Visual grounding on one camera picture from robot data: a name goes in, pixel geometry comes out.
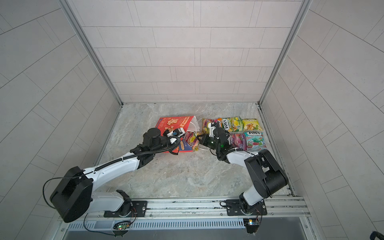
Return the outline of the white perforated vent strip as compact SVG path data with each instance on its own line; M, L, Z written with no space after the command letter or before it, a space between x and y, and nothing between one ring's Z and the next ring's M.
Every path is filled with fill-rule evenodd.
M76 221L70 223L70 231L109 231L118 221ZM192 229L244 229L244 220L230 219L157 219L136 220L130 229L133 231L143 230L192 230Z

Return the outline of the left green circuit board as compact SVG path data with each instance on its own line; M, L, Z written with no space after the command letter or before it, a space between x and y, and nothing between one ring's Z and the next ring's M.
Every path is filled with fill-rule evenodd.
M131 223L132 223L131 221L122 221L122 222L116 223L112 228L114 235L116 236L125 235L129 231Z

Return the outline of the aluminium mounting rail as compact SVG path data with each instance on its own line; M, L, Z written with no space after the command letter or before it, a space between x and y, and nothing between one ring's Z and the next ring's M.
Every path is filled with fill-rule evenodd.
M186 198L186 199L133 199L147 201L144 217L107 218L107 219L197 219L197 218L229 218L229 217L262 217L262 216L228 216L227 210L220 206L221 201L236 198ZM309 216L310 211L302 197L275 196L264 200L267 217L301 217ZM90 216L104 218L104 212L88 213Z

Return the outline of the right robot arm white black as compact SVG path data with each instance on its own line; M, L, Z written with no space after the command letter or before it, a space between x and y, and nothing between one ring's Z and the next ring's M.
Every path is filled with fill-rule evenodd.
M251 153L234 147L229 142L230 133L219 123L209 123L208 128L208 134L197 136L200 144L215 151L219 161L246 168L252 180L253 185L239 196L240 210L245 215L263 215L264 199L288 185L286 173L270 151Z

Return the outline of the green Fox's candy packet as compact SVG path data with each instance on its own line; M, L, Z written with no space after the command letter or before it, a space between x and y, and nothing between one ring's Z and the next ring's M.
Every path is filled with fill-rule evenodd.
M222 118L222 128L230 133L242 132L244 124L241 117Z

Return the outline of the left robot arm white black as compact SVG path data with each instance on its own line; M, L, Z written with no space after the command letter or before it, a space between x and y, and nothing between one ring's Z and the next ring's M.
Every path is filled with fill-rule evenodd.
M97 192L97 189L121 175L144 167L156 154L172 153L185 134L182 128L165 133L151 128L144 133L141 144L120 158L86 169L69 169L51 194L50 202L65 223L92 212L106 212L112 217L133 214L132 199L124 191L106 193Z

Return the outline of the purple Fox's berries packet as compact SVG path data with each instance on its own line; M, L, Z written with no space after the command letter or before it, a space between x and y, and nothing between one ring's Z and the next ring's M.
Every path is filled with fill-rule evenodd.
M244 133L230 134L229 142L233 147L247 150L247 141Z

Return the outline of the corner aluminium post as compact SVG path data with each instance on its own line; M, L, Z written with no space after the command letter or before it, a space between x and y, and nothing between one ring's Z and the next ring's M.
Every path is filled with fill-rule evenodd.
M287 38L285 40L285 43L284 43L283 48L282 48L282 50L280 52L280 55L279 55L279 57L277 59L277 62L275 64L275 66L273 68L273 71L272 71L272 73L270 75L270 78L269 78L269 80L267 82L266 88L263 91L263 94L262 94L261 99L259 101L259 106L260 107L266 101L267 95L268 95L270 89L272 88L272 84L273 84L273 82L274 82L274 80L275 80L275 78L276 78L276 76L277 76L277 74L278 74L278 72L279 72L283 62L284 62L285 57L287 56L287 54L289 52L289 49L290 49L290 47L291 47L291 45L292 45L292 43L293 43L293 41L294 41L298 31L299 31L299 28L300 28L300 26L301 26L301 24L302 24L302 22L303 22L303 20L305 18L305 15L306 15L306 13L309 10L311 2L312 1L310 1L310 0L304 0L301 3L299 11L298 11L298 13L297 13L297 15L296 15L296 17L294 19L293 25L292 25L292 27L291 27L291 29L289 31L289 34L288 34L288 36L287 36Z
M89 55L92 63L94 64L95 68L97 69L98 73L101 75L102 79L105 81L109 89L111 90L113 96L119 103L119 105L122 107L124 103L122 102L118 92L116 91L116 88L113 86L111 79L109 78L107 72L105 71L105 68L102 66L102 63L100 59L98 58L94 48L92 47L90 41L88 40L84 30L82 29L82 26L80 25L80 22L76 18L70 4L66 0L58 0L59 5L61 6L67 20L69 21L70 25L74 29L75 33L77 34L81 44L85 48L87 54Z

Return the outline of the red paper gift bag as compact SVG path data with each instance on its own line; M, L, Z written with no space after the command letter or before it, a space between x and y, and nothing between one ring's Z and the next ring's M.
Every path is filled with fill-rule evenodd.
M159 118L156 128L163 136L178 136L181 141L179 146L171 150L172 154L189 153L198 149L198 133L201 128L195 116Z

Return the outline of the orange Fox's candy packet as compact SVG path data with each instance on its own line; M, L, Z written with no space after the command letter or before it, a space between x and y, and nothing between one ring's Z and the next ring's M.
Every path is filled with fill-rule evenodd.
M209 134L210 126L212 126L213 123L217 123L221 127L222 126L222 118L218 118L218 119L202 119L202 127L203 127L203 133L204 134Z
M192 148L193 152L198 150L200 142L196 133L187 132L184 140Z

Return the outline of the teal Fox's candy packet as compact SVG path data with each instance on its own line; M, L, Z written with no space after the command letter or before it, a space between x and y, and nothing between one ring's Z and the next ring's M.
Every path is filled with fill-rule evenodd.
M267 148L262 132L245 132L246 150L249 152L259 152Z

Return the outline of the right circuit board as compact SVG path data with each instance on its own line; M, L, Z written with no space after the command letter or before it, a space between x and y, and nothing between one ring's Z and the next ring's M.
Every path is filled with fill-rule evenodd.
M243 222L248 234L255 234L258 231L261 224L261 221L258 218L243 219Z

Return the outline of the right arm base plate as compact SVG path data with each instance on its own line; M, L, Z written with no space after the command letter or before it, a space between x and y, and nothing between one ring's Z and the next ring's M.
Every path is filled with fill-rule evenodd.
M228 216L266 216L268 214L264 200L250 206L245 200L233 199L220 202Z

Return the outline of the right corner aluminium post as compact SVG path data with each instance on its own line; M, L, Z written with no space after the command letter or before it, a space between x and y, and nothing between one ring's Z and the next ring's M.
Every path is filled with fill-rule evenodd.
M297 15L296 15L296 17L294 19L293 25L292 25L292 27L291 27L291 29L289 31L289 34L288 34L288 36L287 36L287 38L285 40L285 43L284 43L283 48L282 48L282 50L280 52L280 55L279 55L279 57L277 59L277 62L275 64L275 66L273 68L273 71L272 71L272 73L270 75L270 78L269 78L269 80L267 82L266 88L263 91L263 94L262 94L261 99L259 101L259 106L260 107L266 101L267 95L268 95L270 89L272 88L272 84L273 84L273 82L274 82L274 80L275 80L275 78L276 78L276 76L277 76L277 74L278 74L278 72L279 72L283 62L284 62L285 57L287 56L287 54L289 52L289 49L290 49L290 47L291 47L291 45L292 45L292 43L293 43L293 41L294 41L298 31L299 31L299 28L300 28L300 26L301 26L301 24L302 24L302 22L303 22L303 20L305 18L305 15L306 15L306 13L309 10L311 2L312 1L310 1L310 0L304 0L301 3L299 11L298 11L298 13L297 13Z

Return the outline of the yellow snack packet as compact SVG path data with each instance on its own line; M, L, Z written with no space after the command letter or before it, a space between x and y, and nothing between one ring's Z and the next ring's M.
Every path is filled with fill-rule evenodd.
M245 132L263 131L263 128L261 127L257 119L242 119L242 122L244 126L243 129Z

